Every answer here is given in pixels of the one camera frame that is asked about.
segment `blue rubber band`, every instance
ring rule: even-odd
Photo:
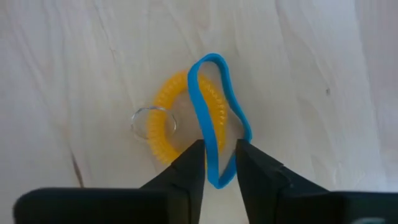
[[[227,99],[229,107],[236,114],[236,116],[238,116],[243,124],[244,139],[250,142],[252,139],[252,133],[249,121],[246,119],[238,101],[235,98],[231,79],[229,77],[228,65],[224,58],[215,53],[210,53],[204,56],[197,63],[195,63],[188,72],[188,93],[197,114],[200,129],[205,140],[208,180],[217,189],[222,189],[234,178],[236,174],[235,154],[231,156],[231,159],[229,160],[223,174],[220,178],[218,178],[218,145],[216,133],[213,128],[213,123],[211,122],[207,104],[202,93],[200,92],[198,83],[198,71],[203,62],[213,62],[218,66],[221,73],[221,82],[223,84],[224,95]]]

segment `wooden table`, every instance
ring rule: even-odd
[[[161,172],[129,119],[208,52],[228,61],[255,146],[331,190],[398,190],[395,0],[4,0],[0,11],[5,223],[38,187],[140,187]],[[230,121],[223,161],[241,136]],[[236,178],[205,184],[201,221],[247,223]]]

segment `wooden surface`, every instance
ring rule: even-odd
[[[5,223],[38,187],[140,187],[161,172],[129,119],[208,52],[229,63],[255,146],[331,190],[398,190],[397,1],[2,0],[0,12]],[[241,135],[230,120],[224,161]],[[236,178],[205,184],[201,222],[247,223]]]

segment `rubber band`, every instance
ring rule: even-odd
[[[204,100],[208,103],[208,112],[210,112],[210,117],[214,122],[215,138],[218,140],[217,146],[221,152],[225,145],[226,100],[223,94],[204,75],[199,75],[197,83],[203,93]],[[164,83],[155,96],[153,106],[170,110],[176,97],[187,89],[187,71],[178,72]],[[149,111],[146,123],[147,142],[159,161],[170,164],[181,154],[181,151],[176,150],[167,140],[166,119],[167,113],[164,111]]]
[[[243,110],[239,106],[238,101],[235,98],[234,91],[232,88],[231,79],[229,77],[228,65],[224,58],[215,53],[208,54],[195,63],[190,71],[188,72],[188,92],[190,99],[193,103],[193,107],[199,120],[199,125],[206,146],[206,159],[207,159],[207,175],[208,180],[217,189],[225,187],[235,176],[236,173],[236,157],[233,154],[226,166],[223,174],[218,177],[218,143],[215,133],[215,123],[211,121],[210,107],[206,104],[204,99],[204,92],[201,92],[200,84],[198,82],[198,71],[203,62],[215,63],[221,74],[221,82],[223,84],[224,95],[227,99],[229,107],[241,120],[244,128],[244,139],[248,142],[252,139],[252,132],[249,121],[246,119]]]

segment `wood grain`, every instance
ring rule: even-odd
[[[156,176],[164,166],[129,119],[208,52],[229,63],[255,146],[331,190],[397,190],[397,9],[393,0],[1,1],[0,217],[11,223],[15,199],[37,187],[131,188]],[[203,70],[219,83],[213,66]],[[193,141],[189,111],[178,115]],[[230,120],[223,164],[241,135]],[[205,184],[201,222],[247,223],[236,179]]]

